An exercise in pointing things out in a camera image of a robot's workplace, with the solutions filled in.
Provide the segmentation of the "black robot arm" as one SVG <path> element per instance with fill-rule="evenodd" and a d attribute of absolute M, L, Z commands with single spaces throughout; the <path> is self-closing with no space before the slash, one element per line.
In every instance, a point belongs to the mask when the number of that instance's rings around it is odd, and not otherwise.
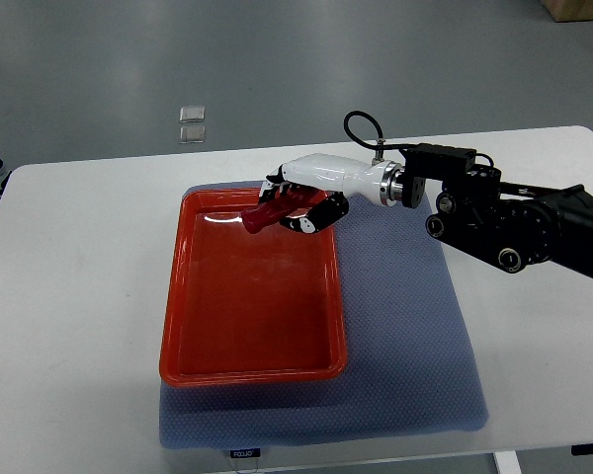
<path fill-rule="evenodd" d="M 508 274 L 551 261 L 593 278 L 593 196 L 583 185 L 507 183 L 470 148 L 419 143 L 399 152 L 396 196 L 404 206 L 418 206 L 426 181 L 442 184 L 425 222 L 434 239 Z"/>

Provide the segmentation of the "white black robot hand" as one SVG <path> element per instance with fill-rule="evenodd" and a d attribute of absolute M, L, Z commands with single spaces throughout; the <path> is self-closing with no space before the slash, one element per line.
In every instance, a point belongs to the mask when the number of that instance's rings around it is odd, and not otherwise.
<path fill-rule="evenodd" d="M 316 220 L 331 226 L 347 215 L 351 196 L 360 195 L 377 205 L 394 205 L 401 193 L 401 185 L 395 180 L 402 171 L 402 165 L 393 161 L 368 164 L 341 156 L 310 154 L 284 163 L 269 174 L 260 188 L 258 203 L 297 188 L 314 188 L 319 194 L 291 217 L 314 214 Z"/>

